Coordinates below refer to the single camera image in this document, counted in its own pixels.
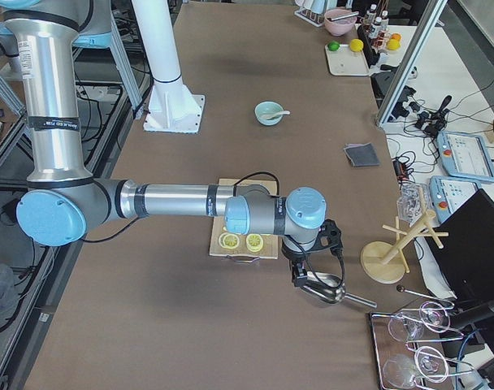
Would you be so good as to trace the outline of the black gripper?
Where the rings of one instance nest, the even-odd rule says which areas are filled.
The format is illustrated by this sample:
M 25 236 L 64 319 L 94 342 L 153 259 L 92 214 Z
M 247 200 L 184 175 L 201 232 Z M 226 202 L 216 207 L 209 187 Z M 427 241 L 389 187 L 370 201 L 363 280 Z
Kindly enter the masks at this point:
M 305 262 L 309 253 L 302 247 L 298 247 L 287 239 L 282 240 L 282 254 L 288 259 L 289 267 L 292 270 L 292 283 L 296 288 L 300 288 L 308 281 L 308 271 Z

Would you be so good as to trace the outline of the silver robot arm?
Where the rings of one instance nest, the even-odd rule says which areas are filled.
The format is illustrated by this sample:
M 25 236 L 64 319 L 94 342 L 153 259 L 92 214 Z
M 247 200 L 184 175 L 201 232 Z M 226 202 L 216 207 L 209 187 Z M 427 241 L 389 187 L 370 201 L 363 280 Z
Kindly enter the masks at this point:
M 136 184 L 97 179 L 85 166 L 72 48 L 111 43 L 108 1 L 4 1 L 17 42 L 34 168 L 16 208 L 27 236 L 48 246 L 78 241 L 114 219 L 151 215 L 223 217 L 235 234 L 281 237 L 292 282 L 303 287 L 320 250 L 327 203 L 309 187 L 288 196 L 259 185 Z

